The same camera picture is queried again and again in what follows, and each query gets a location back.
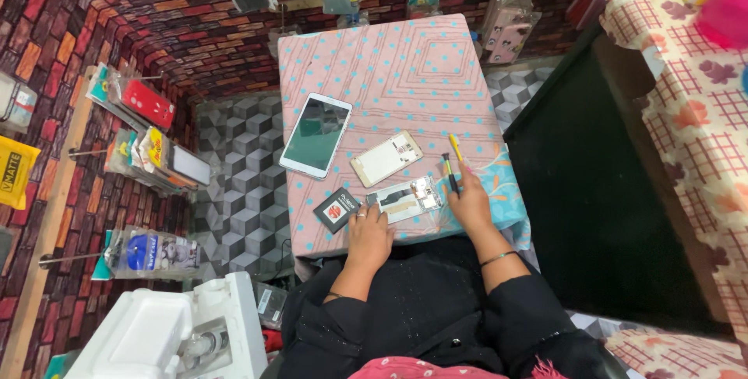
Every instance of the black battery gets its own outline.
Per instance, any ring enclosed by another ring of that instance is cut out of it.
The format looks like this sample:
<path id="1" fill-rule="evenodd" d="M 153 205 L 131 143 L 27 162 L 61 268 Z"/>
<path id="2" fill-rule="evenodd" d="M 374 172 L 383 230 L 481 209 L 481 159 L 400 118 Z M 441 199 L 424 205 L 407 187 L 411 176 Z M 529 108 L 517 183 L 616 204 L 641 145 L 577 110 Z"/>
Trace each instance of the black battery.
<path id="1" fill-rule="evenodd" d="M 332 233 L 337 233 L 348 223 L 348 218 L 358 212 L 360 206 L 353 195 L 342 187 L 314 208 L 314 214 Z"/>

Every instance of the black clothing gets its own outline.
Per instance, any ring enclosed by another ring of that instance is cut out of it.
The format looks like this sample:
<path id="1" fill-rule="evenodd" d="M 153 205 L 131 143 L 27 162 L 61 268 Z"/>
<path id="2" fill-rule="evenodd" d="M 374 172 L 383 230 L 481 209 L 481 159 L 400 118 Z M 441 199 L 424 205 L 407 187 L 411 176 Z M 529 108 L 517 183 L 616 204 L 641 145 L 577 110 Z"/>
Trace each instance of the black clothing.
<path id="1" fill-rule="evenodd" d="M 527 263 L 533 275 L 510 279 L 486 295 L 469 239 L 394 247 L 367 302 L 337 298 L 323 304 L 343 261 L 326 261 L 286 300 L 279 378 L 348 377 L 384 356 L 529 377 L 536 355 L 566 377 L 608 377 L 601 356 L 607 350 L 574 326 Z"/>

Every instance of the brick wallpaper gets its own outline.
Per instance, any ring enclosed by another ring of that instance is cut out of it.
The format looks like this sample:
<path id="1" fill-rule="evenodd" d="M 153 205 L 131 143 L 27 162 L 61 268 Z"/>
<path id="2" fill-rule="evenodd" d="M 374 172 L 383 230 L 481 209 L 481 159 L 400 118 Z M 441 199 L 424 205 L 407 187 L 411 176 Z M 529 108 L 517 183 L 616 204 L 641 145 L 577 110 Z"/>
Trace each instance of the brick wallpaper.
<path id="1" fill-rule="evenodd" d="M 488 0 L 441 0 L 445 14 L 460 12 L 478 25 Z M 577 36 L 562 23 L 571 0 L 535 0 L 543 19 L 523 57 L 564 53 Z M 373 23 L 401 21 L 406 0 L 362 2 Z M 335 27 L 337 16 L 322 9 L 289 12 L 288 24 L 304 32 Z M 5 352 L 26 268 L 49 198 L 81 74 L 99 61 L 128 65 L 143 75 L 166 77 L 156 86 L 177 105 L 170 136 L 191 146 L 199 92 L 208 100 L 257 89 L 277 88 L 277 64 L 267 49 L 267 33 L 279 27 L 271 12 L 239 14 L 230 0 L 0 0 L 0 71 L 26 82 L 39 101 L 26 135 L 17 140 L 42 150 L 28 184 L 28 209 L 0 206 L 0 223 L 14 233 L 13 253 L 0 267 L 0 356 Z M 101 149 L 121 121 L 93 108 L 83 150 Z M 55 256 L 82 255 L 102 246 L 102 233 L 126 223 L 181 232 L 185 200 L 162 199 L 139 183 L 104 173 L 103 156 L 76 164 Z M 58 264 L 49 272 L 44 299 L 25 361 L 24 376 L 42 374 L 49 358 L 85 345 L 119 293 L 141 286 L 174 284 L 137 281 L 91 282 L 94 260 Z"/>
<path id="2" fill-rule="evenodd" d="M 0 0 L 0 70 L 27 83 L 39 98 L 25 135 L 14 138 L 41 150 L 26 190 L 27 209 L 0 205 L 0 225 L 14 235 L 11 255 L 0 266 L 0 357 L 16 315 L 46 202 L 82 85 L 82 73 L 99 61 L 123 68 L 129 63 L 144 74 L 153 64 L 173 58 L 147 44 L 105 0 Z M 155 86 L 177 105 L 171 136 L 192 145 L 192 109 L 186 93 L 170 83 Z M 122 121 L 94 105 L 81 149 L 105 148 Z M 186 201 L 159 198 L 153 191 L 119 175 L 104 173 L 104 155 L 78 159 L 61 220 L 55 257 L 99 252 L 106 229 L 126 223 L 181 232 Z M 176 283 L 143 281 L 91 282 L 96 259 L 56 264 L 49 271 L 34 326 L 24 376 L 43 374 L 54 354 L 82 347 L 122 291 L 149 286 L 177 288 Z"/>

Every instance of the hand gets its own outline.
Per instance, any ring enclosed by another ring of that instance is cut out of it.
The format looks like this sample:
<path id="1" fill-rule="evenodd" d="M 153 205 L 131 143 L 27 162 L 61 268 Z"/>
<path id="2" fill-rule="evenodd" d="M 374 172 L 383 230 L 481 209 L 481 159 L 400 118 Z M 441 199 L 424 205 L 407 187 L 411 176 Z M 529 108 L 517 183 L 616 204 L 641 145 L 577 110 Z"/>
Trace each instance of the hand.
<path id="1" fill-rule="evenodd" d="M 346 268 L 361 269 L 372 275 L 385 264 L 392 250 L 395 230 L 388 229 L 387 213 L 379 214 L 379 204 L 367 208 L 348 219 L 348 259 Z"/>
<path id="2" fill-rule="evenodd" d="M 468 235 L 492 228 L 494 224 L 491 222 L 489 194 L 483 189 L 478 176 L 471 173 L 461 161 L 459 167 L 462 173 L 462 179 L 457 181 L 457 185 L 462 187 L 460 196 L 455 192 L 450 192 L 446 196 L 452 213 Z"/>

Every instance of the yellow package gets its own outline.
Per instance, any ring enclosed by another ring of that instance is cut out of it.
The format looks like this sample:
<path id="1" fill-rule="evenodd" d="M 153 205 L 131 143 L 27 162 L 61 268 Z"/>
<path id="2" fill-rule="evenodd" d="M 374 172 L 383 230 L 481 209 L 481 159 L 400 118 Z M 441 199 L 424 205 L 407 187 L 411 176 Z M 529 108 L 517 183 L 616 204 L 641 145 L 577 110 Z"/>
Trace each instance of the yellow package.
<path id="1" fill-rule="evenodd" d="M 40 150 L 0 136 L 0 204 L 26 209 L 26 183 Z"/>

